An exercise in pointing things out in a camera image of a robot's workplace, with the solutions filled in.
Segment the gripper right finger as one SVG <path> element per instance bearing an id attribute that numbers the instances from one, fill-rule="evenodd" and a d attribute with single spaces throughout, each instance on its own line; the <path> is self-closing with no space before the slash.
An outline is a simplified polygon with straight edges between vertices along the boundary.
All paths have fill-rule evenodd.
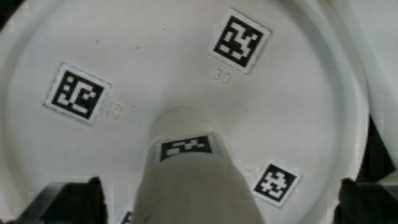
<path id="1" fill-rule="evenodd" d="M 398 185 L 341 181 L 334 224 L 398 224 Z"/>

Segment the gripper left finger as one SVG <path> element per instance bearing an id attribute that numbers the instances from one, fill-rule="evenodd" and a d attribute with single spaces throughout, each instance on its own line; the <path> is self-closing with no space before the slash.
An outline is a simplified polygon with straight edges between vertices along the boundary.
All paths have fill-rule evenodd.
<path id="1" fill-rule="evenodd" d="M 108 224 L 101 180 L 49 183 L 14 224 Z"/>

